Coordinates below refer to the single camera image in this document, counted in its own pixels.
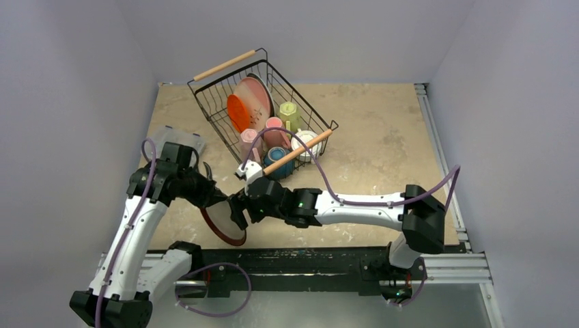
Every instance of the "clear plastic container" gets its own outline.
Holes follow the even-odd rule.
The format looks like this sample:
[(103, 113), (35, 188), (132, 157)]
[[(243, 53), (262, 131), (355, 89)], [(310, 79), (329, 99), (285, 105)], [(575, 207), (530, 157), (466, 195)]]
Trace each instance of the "clear plastic container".
[[(203, 149), (205, 148), (205, 140), (197, 133), (187, 133), (175, 129), (171, 126), (161, 126), (150, 135), (151, 140), (155, 143), (155, 149), (157, 152), (157, 158), (161, 156), (161, 151), (165, 142), (174, 142), (175, 144), (181, 144), (185, 146), (193, 147), (201, 156)], [(145, 143), (145, 152), (151, 158), (153, 156), (153, 150), (149, 143)], [(191, 165), (194, 165), (196, 161), (195, 154), (191, 157)]]

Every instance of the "wooden handle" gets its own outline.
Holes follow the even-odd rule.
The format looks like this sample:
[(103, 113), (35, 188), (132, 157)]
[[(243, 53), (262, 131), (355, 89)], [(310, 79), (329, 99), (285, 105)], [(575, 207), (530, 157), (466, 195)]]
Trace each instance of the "wooden handle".
[(250, 51), (244, 53), (243, 55), (239, 55), (233, 59), (226, 61), (225, 63), (223, 63), (221, 65), (217, 65), (213, 68), (206, 70), (205, 72), (202, 72), (201, 74), (195, 75), (195, 77), (193, 77), (193, 80), (194, 81), (202, 80), (210, 75), (213, 75), (213, 74), (219, 72), (220, 70), (224, 70), (224, 69), (230, 67), (231, 65), (238, 63), (238, 62), (241, 62), (243, 59), (249, 58), (253, 55), (255, 55), (255, 50), (250, 50)]
[[(315, 145), (319, 144), (321, 141), (323, 141), (324, 139), (326, 139), (327, 137), (330, 137), (332, 135), (332, 129), (328, 129), (325, 130), (321, 135), (318, 135), (317, 137), (313, 138), (312, 140), (308, 141), (306, 143), (306, 145), (308, 146), (308, 148), (312, 148)], [(303, 152), (305, 152), (305, 148), (304, 146), (299, 147), (298, 149), (294, 150), (293, 152), (290, 152), (289, 154), (285, 155), (284, 157), (282, 157), (280, 160), (278, 160), (277, 162), (273, 163), (272, 165), (266, 167), (264, 169), (264, 175), (268, 175), (271, 172), (275, 171), (276, 169), (284, 166), (287, 162), (291, 161), (292, 159), (295, 159), (297, 156), (300, 156)]]

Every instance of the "pink mug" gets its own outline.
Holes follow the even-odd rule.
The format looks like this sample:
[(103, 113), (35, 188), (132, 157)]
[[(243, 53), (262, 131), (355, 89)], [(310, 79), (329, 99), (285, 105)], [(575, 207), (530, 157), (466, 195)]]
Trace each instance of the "pink mug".
[[(268, 118), (266, 121), (266, 128), (281, 128), (283, 127), (283, 123), (279, 118)], [(291, 148), (292, 144), (290, 140), (287, 138), (287, 135), (283, 131), (279, 130), (272, 130), (267, 131), (264, 133), (264, 140), (266, 141), (266, 146), (268, 148), (273, 147), (283, 147), (283, 148)]]
[(253, 146), (253, 149), (249, 149), (251, 147), (251, 143), (257, 137), (257, 131), (252, 128), (246, 128), (241, 132), (241, 160), (245, 161), (247, 154), (249, 155), (249, 159), (261, 163), (262, 161), (262, 154), (264, 152), (264, 148), (262, 146), (262, 140), (258, 139)]

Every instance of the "beige tabletop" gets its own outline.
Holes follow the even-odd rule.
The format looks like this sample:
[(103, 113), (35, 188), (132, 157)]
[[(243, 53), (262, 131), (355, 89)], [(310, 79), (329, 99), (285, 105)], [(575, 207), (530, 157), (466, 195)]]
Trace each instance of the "beige tabletop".
[[(336, 193), (383, 195), (404, 191), (406, 184), (430, 189), (440, 181), (436, 157), (411, 84), (295, 85), (320, 115), (338, 121), (320, 164)], [(237, 162), (204, 118), (187, 86), (163, 85), (159, 89), (149, 134), (159, 126), (200, 134), (206, 141), (201, 161), (211, 165), (213, 177), (224, 193), (239, 191), (243, 182), (234, 172)], [(288, 188), (326, 189), (313, 164), (282, 180)], [(435, 193), (441, 202), (444, 191)], [(243, 248), (378, 246), (394, 241), (399, 232), (370, 225), (340, 223), (298, 229), (283, 221), (265, 218), (249, 224)], [(458, 244), (448, 214), (445, 244)], [(150, 249), (166, 249), (174, 241), (202, 248), (232, 248), (219, 239), (197, 208), (175, 200), (153, 235)]]

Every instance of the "dish rack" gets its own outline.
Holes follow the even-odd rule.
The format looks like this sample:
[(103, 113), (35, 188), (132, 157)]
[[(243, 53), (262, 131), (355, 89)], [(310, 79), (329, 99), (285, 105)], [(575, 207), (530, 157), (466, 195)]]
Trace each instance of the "dish rack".
[[(194, 84), (201, 79), (237, 64), (258, 52), (262, 53), (265, 58), (238, 68), (202, 87), (198, 87), (198, 85)], [(231, 125), (231, 120), (227, 115), (227, 97), (230, 94), (233, 94), (236, 85), (249, 73), (259, 75), (266, 82), (266, 87), (272, 96), (276, 114), (278, 114), (277, 111), (279, 110), (279, 105), (286, 101), (291, 101), (297, 105), (300, 112), (300, 119), (302, 121), (302, 130), (310, 130), (320, 135), (328, 129), (335, 130), (339, 127), (338, 123), (334, 120), (328, 124), (328, 122), (321, 117), (309, 102), (305, 100), (298, 90), (296, 90), (296, 88), (270, 64), (268, 61), (268, 53), (265, 49), (259, 48), (257, 50), (248, 51), (243, 55), (198, 74), (191, 81), (187, 82), (187, 85), (193, 93), (197, 104), (199, 104), (205, 119), (207, 119), (207, 121), (209, 121), (213, 126), (213, 129), (215, 129), (238, 163), (243, 161), (240, 156), (241, 137), (239, 132)], [(328, 139), (329, 138), (326, 138), (324, 141), (320, 142), (318, 158), (325, 152)], [(296, 159), (294, 161), (294, 169), (298, 169), (306, 163), (308, 162)]]

